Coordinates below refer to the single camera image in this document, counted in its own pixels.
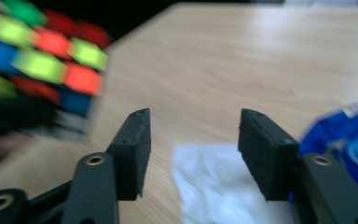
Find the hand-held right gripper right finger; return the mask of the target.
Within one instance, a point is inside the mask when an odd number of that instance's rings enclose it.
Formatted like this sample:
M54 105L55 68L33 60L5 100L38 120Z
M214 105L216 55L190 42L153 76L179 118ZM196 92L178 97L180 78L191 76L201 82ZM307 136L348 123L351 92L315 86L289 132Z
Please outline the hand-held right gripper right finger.
M286 201L298 142L267 115L243 108L238 150L267 201Z

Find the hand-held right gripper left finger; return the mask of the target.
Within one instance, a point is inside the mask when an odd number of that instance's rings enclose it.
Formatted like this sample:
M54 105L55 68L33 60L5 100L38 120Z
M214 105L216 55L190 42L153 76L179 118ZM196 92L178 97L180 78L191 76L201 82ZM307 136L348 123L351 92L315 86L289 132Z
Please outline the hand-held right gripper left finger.
M129 114L106 152L114 160L117 198L136 201L143 194L151 153L150 110L144 108Z

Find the white wet wipe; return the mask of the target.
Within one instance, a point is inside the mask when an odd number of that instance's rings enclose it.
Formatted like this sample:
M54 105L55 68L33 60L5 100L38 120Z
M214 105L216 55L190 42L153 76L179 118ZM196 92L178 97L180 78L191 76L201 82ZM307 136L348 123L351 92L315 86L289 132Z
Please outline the white wet wipe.
M181 224L295 224L289 203L268 202L232 143L174 148Z

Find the multicoloured puzzle cube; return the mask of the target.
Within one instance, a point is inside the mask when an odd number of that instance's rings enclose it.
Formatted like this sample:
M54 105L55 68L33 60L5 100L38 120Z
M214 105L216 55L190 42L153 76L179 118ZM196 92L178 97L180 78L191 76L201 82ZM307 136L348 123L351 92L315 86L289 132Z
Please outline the multicoloured puzzle cube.
M0 98L21 94L55 104L50 124L30 135L83 140L103 90L111 43L103 27L31 0L0 0Z

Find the blue wet wipes pack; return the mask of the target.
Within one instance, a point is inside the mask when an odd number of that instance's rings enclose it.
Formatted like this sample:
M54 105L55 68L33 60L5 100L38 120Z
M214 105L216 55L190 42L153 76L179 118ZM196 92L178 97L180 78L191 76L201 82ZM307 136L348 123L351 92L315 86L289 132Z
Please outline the blue wet wipes pack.
M327 152L358 184L358 101L321 115L303 134L300 155Z

